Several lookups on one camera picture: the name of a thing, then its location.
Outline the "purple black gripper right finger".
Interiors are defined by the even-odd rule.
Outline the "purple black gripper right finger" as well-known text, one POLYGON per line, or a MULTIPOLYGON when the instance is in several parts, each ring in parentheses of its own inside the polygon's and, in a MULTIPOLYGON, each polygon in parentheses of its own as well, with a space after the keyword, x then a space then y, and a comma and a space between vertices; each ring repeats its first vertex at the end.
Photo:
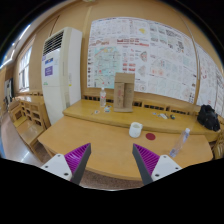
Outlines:
POLYGON ((144 185, 181 170, 168 155, 157 155, 143 146, 133 145, 133 156, 144 185))

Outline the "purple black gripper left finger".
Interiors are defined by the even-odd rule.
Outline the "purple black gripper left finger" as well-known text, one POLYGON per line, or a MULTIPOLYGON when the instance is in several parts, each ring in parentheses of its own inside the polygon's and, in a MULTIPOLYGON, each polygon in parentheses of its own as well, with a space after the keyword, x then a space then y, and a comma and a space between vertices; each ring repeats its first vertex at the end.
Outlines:
POLYGON ((91 155, 91 144, 82 145, 66 155, 56 154, 42 169, 79 185, 91 155))

